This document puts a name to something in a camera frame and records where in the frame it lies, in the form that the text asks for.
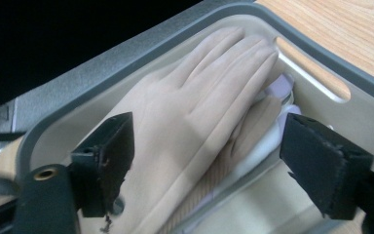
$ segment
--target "wooden surface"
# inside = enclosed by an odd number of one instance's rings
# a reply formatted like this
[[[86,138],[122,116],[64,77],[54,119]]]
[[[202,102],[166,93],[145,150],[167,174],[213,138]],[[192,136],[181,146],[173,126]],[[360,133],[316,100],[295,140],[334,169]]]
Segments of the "wooden surface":
[[[259,0],[330,52],[374,76],[374,0]],[[20,139],[0,154],[0,173],[13,176]],[[349,222],[333,233],[358,233]]]

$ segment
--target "black background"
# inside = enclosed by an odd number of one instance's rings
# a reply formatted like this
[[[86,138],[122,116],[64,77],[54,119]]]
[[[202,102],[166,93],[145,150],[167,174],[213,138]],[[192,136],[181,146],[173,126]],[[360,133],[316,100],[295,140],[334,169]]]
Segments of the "black background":
[[[0,0],[0,105],[198,0]]]

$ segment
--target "gray frame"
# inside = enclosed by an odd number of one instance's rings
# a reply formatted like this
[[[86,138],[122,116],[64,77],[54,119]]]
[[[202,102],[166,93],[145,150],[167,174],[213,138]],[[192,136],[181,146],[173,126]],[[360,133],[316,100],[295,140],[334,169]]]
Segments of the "gray frame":
[[[51,126],[51,124],[55,120],[73,110],[75,107],[102,93],[113,84],[116,84],[117,82],[123,80],[138,68],[169,51],[170,49],[178,45],[180,41],[191,37],[195,33],[211,25],[217,20],[221,20],[233,15],[252,15],[264,20],[271,27],[281,33],[284,37],[286,37],[289,41],[291,41],[294,45],[310,55],[312,58],[316,59],[327,68],[333,70],[341,77],[344,77],[346,80],[350,81],[351,83],[374,97],[373,76],[330,53],[322,46],[297,31],[287,22],[280,19],[267,8],[253,3],[228,4],[207,13],[203,17],[196,19],[194,22],[178,30],[168,39],[147,50],[144,55],[141,55],[137,59],[129,62],[125,67],[120,69],[114,75],[106,78],[104,81],[94,86],[84,94],[69,101],[63,107],[48,115],[37,125],[35,125],[23,138],[23,141],[19,147],[16,165],[17,180],[21,181],[20,178],[23,178],[30,171],[29,161],[33,147],[39,139],[39,136],[43,132],[45,132],[45,130],[49,126]]]

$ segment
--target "glove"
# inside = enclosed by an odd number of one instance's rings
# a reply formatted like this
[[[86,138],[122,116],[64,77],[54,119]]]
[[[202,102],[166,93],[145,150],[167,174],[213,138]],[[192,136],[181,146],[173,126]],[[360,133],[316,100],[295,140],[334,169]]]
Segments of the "glove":
[[[106,118],[132,112],[135,156],[112,233],[154,233],[195,186],[265,83],[278,54],[239,27],[138,82]]]
[[[214,162],[161,228],[160,233],[169,233],[199,203],[203,202],[204,197],[248,155],[254,145],[266,134],[280,112],[281,101],[275,97],[265,97],[250,107],[245,118],[235,128]]]

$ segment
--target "black bracket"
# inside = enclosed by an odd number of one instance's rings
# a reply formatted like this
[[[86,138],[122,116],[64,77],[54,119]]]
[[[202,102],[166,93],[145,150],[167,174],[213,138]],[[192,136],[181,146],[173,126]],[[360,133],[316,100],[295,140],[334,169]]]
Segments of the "black bracket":
[[[374,156],[322,123],[288,114],[280,157],[314,204],[332,219],[366,212],[364,233],[374,233]]]
[[[77,211],[84,217],[119,215],[124,208],[120,187],[134,156],[132,114],[105,120],[72,153],[65,167],[47,165],[29,173],[15,202],[0,207],[0,233],[80,233]],[[0,183],[8,182],[0,178]]]

